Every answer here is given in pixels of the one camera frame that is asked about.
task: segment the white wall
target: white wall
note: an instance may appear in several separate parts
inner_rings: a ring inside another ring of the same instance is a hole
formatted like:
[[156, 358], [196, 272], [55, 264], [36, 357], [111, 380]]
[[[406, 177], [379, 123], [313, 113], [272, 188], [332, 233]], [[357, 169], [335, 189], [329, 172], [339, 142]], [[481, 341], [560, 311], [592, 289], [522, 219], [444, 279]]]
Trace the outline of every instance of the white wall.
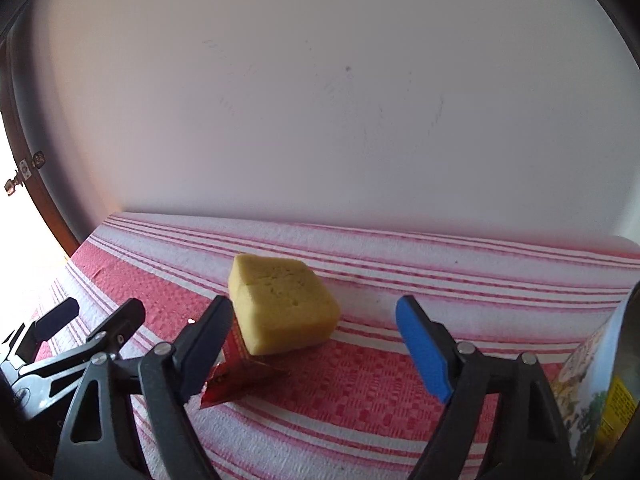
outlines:
[[635, 236], [640, 74], [595, 0], [37, 0], [33, 37], [95, 224]]

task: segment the tablecloth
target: tablecloth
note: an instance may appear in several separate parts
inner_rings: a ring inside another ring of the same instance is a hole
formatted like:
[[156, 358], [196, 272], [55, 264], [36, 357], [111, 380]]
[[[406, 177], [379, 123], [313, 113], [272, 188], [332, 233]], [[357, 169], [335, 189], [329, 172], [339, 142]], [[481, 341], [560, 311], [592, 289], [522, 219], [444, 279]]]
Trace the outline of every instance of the tablecloth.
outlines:
[[[217, 294], [235, 254], [297, 258], [342, 307], [332, 338], [274, 361], [290, 376], [238, 402], [187, 412], [222, 478], [403, 479], [436, 427], [442, 406], [425, 391], [394, 322], [413, 294], [457, 340], [489, 355], [535, 352], [551, 377], [640, 277], [640, 256], [478, 238], [312, 224], [121, 213], [82, 244], [41, 298], [38, 312], [72, 296], [80, 315], [50, 352], [84, 341], [127, 298], [146, 307], [122, 349], [142, 355], [173, 340]], [[478, 469], [494, 396], [463, 471]], [[150, 470], [165, 478], [143, 399], [134, 397]]]

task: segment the black clamp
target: black clamp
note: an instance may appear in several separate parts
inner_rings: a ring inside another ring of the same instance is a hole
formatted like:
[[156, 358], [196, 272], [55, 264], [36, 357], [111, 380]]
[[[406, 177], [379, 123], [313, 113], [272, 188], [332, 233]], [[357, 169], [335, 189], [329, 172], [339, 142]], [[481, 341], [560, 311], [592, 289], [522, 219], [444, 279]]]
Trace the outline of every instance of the black clamp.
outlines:
[[578, 480], [556, 400], [534, 354], [501, 359], [456, 343], [413, 296], [398, 301], [396, 321], [425, 387], [446, 404], [409, 480], [459, 478], [487, 394], [500, 397], [478, 480]]
[[149, 480], [130, 396], [145, 398], [160, 456], [173, 480], [220, 480], [183, 404], [201, 391], [231, 329], [233, 307], [216, 297], [174, 343], [122, 360], [98, 352], [84, 372], [66, 416], [53, 480]]
[[86, 343], [34, 363], [42, 342], [77, 315], [78, 302], [68, 298], [29, 326], [22, 325], [8, 338], [2, 355], [6, 352], [6, 358], [0, 368], [20, 401], [25, 421], [50, 409], [58, 413], [58, 420], [64, 420], [91, 357], [97, 352], [117, 355], [145, 321], [142, 302], [127, 300], [87, 336]]

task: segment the yellow cheese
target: yellow cheese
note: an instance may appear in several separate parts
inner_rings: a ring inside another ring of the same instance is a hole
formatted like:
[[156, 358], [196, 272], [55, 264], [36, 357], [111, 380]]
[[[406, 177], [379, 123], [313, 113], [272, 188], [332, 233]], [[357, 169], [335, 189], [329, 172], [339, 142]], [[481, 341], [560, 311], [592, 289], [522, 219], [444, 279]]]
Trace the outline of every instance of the yellow cheese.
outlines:
[[329, 339], [340, 307], [303, 262], [238, 254], [229, 297], [249, 354], [268, 355]]

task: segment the yellow label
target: yellow label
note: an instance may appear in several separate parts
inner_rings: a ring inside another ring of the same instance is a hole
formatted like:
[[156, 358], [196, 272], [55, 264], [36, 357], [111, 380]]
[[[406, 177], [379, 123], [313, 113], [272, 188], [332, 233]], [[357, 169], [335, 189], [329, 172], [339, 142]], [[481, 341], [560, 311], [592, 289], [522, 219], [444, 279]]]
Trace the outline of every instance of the yellow label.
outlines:
[[609, 395], [602, 413], [602, 422], [596, 434], [597, 447], [606, 454], [618, 441], [631, 420], [638, 403], [617, 376], [613, 377]]

